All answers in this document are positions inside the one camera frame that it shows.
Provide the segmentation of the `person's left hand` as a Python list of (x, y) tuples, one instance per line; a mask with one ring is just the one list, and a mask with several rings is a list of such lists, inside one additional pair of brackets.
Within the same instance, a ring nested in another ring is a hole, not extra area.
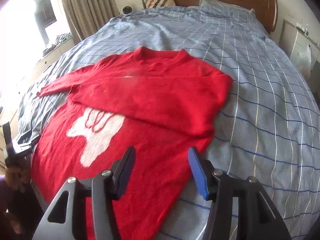
[(5, 182), (14, 191), (25, 192), (25, 185), (30, 183), (30, 166), (25, 159), (20, 159), (13, 166), (5, 169)]

